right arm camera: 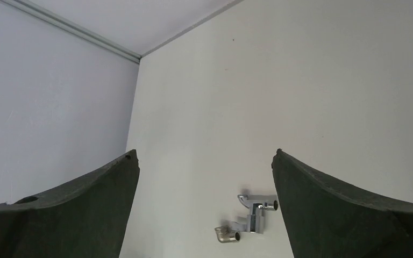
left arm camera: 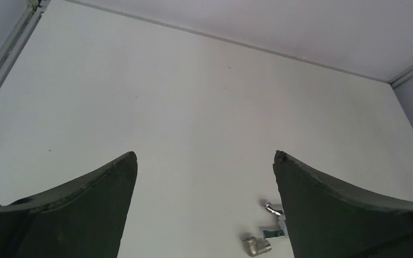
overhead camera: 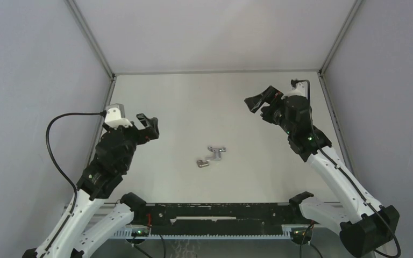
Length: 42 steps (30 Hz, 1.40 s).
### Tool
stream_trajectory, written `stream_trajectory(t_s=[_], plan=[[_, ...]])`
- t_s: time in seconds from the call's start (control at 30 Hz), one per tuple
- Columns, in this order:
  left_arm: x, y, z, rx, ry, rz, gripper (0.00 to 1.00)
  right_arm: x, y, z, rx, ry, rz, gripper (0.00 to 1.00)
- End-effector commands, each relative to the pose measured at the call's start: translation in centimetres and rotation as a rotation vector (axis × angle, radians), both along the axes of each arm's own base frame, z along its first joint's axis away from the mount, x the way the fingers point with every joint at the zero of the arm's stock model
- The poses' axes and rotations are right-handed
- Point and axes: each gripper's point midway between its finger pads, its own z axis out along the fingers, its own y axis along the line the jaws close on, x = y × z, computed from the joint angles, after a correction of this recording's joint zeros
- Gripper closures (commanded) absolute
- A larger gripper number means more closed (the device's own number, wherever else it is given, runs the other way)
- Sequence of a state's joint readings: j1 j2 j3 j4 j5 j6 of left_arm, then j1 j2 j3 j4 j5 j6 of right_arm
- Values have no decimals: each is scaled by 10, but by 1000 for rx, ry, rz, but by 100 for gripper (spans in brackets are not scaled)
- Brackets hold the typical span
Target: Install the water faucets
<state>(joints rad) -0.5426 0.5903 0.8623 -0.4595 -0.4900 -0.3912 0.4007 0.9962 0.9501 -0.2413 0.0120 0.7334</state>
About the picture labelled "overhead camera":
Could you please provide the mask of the steel elbow pipe fitting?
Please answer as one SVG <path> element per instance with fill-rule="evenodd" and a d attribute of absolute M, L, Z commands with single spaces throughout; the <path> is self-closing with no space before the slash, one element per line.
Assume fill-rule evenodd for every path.
<path fill-rule="evenodd" d="M 204 168 L 210 165 L 210 162 L 208 160 L 197 160 L 196 164 L 199 168 Z"/>

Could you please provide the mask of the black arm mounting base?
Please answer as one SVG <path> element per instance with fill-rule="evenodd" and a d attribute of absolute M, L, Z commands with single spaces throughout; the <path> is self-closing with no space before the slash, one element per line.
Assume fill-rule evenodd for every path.
<path fill-rule="evenodd" d="M 132 225 L 162 234 L 270 234 L 277 228 L 305 226 L 289 203 L 147 203 Z"/>

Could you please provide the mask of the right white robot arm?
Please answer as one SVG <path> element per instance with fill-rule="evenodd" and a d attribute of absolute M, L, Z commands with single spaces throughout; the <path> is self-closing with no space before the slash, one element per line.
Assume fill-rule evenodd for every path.
<path fill-rule="evenodd" d="M 335 208 L 310 192 L 300 193 L 290 200 L 293 222 L 302 224 L 309 219 L 323 225 L 339 236 L 354 257 L 378 253 L 391 241 L 396 246 L 396 257 L 401 256 L 396 237 L 398 210 L 384 206 L 361 185 L 330 139 L 314 125 L 309 89 L 294 88 L 284 94 L 270 86 L 244 102 L 251 112 L 260 112 L 262 120 L 283 129 L 293 152 L 322 178 L 341 203 Z"/>

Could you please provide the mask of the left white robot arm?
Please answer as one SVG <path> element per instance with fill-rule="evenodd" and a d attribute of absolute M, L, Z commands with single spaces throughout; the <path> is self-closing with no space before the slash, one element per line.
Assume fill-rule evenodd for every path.
<path fill-rule="evenodd" d="M 127 174 L 137 146 L 160 136 L 158 119 L 137 115 L 143 125 L 135 127 L 121 111 L 102 111 L 105 133 L 99 139 L 90 163 L 74 184 L 71 201 L 49 236 L 36 248 L 27 249 L 23 257 L 87 257 L 120 227 L 142 223 L 147 216 L 145 202 L 131 195 L 131 202 L 121 201 L 105 218 L 86 229 L 96 211 L 110 197 Z"/>

